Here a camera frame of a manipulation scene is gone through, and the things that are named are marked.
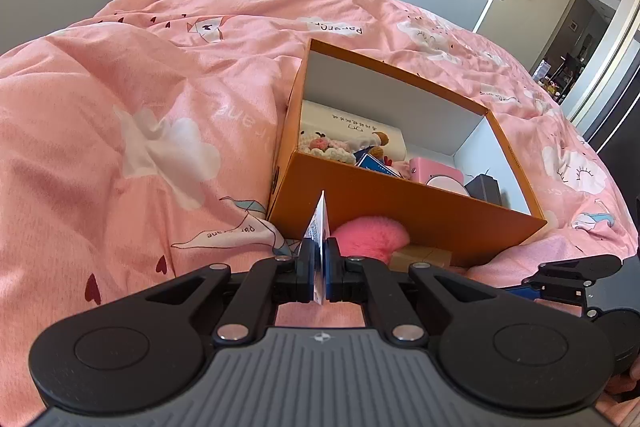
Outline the person right hand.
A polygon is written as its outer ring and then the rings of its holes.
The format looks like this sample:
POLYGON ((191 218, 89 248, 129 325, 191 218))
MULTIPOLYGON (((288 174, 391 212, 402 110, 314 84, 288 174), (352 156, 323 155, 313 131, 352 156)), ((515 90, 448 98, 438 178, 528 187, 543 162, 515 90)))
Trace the person right hand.
POLYGON ((596 403, 597 410, 615 426, 639 425, 640 360, 635 359, 629 372, 610 379, 596 403))

